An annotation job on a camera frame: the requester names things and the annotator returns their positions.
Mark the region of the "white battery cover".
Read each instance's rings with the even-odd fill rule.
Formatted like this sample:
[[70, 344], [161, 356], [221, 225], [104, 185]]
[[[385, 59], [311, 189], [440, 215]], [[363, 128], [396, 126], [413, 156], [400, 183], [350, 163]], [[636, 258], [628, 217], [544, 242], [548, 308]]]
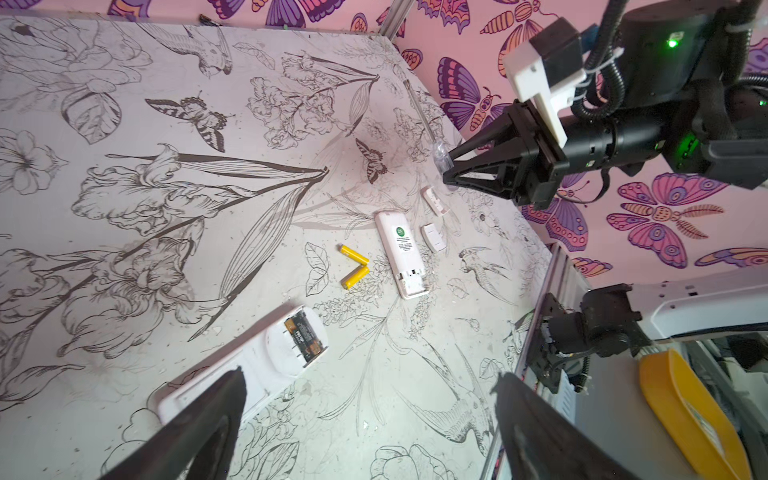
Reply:
[[433, 253], [439, 253], [447, 248], [446, 241], [435, 224], [422, 225], [420, 231], [425, 243]]
[[444, 216], [450, 212], [447, 204], [438, 196], [436, 190], [431, 187], [424, 187], [421, 190], [421, 196], [429, 206], [430, 210], [438, 217]]

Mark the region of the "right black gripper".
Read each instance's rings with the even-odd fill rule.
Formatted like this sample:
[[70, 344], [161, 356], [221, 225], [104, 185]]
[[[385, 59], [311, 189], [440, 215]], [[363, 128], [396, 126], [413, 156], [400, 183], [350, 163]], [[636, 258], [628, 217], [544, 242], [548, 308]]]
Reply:
[[[464, 144], [451, 160], [481, 147], [503, 161], [456, 161], [442, 174], [447, 186], [512, 200], [517, 206], [549, 207], [567, 175], [620, 168], [632, 176], [664, 145], [666, 121], [655, 112], [620, 111], [599, 120], [565, 119], [567, 140], [559, 146], [528, 102], [514, 102]], [[533, 141], [528, 148], [525, 135]]]

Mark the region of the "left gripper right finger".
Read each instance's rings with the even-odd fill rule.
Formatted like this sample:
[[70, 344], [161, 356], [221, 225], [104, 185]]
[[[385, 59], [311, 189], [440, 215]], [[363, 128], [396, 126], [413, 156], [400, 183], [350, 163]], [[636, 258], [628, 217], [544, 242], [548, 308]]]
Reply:
[[513, 479], [634, 479], [512, 373], [498, 376], [495, 414]]

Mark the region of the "yellow battery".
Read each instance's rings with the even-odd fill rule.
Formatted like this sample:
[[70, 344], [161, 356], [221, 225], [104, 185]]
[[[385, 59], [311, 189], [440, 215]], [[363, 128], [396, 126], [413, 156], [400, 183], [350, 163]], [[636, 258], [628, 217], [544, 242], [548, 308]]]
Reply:
[[370, 263], [370, 260], [365, 257], [364, 255], [356, 252], [355, 250], [351, 249], [350, 247], [346, 245], [340, 245], [338, 247], [338, 250], [340, 253], [342, 253], [347, 258], [354, 260], [361, 266], [367, 266]]
[[353, 288], [356, 284], [358, 284], [362, 279], [364, 279], [369, 273], [370, 273], [370, 269], [367, 265], [360, 265], [355, 270], [353, 270], [350, 274], [348, 274], [346, 277], [343, 278], [343, 280], [341, 281], [341, 285], [346, 290], [349, 290]]

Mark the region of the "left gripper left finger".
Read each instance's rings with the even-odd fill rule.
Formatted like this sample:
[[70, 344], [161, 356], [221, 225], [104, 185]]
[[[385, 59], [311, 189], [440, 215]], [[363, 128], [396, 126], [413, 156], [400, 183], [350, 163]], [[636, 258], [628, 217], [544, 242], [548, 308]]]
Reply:
[[246, 400], [241, 369], [208, 387], [104, 479], [226, 479]]

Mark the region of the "yellow tape roll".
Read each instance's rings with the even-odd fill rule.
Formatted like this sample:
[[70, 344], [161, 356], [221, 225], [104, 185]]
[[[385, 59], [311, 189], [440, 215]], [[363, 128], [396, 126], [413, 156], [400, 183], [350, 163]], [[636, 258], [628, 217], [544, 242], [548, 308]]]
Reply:
[[639, 360], [646, 402], [702, 479], [751, 479], [744, 445], [724, 411], [675, 350]]

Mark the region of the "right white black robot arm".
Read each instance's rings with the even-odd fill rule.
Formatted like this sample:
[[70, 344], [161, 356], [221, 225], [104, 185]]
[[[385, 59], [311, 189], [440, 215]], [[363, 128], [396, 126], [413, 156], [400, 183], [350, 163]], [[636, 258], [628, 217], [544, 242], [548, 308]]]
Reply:
[[[576, 241], [574, 220], [549, 214], [569, 175], [612, 169], [635, 176], [662, 157], [653, 183], [618, 190], [623, 210], [609, 224], [629, 242], [683, 269], [690, 218], [728, 186], [767, 184], [767, 79], [745, 74], [758, 24], [756, 1], [663, 1], [628, 10], [607, 4], [586, 31], [558, 19], [503, 59], [516, 98], [464, 144], [435, 148], [443, 182], [530, 207], [561, 241]], [[567, 312], [548, 297], [526, 363], [557, 392], [561, 375], [588, 362], [666, 341], [763, 332], [767, 255], [725, 249], [701, 264], [730, 273], [700, 280], [616, 284], [584, 294]]]

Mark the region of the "white remote control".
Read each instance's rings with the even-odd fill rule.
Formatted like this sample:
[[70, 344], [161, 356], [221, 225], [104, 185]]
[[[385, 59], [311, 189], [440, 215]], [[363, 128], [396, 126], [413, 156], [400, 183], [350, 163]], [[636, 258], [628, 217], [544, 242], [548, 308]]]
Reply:
[[410, 300], [427, 295], [426, 267], [406, 216], [381, 211], [374, 219], [400, 296]]

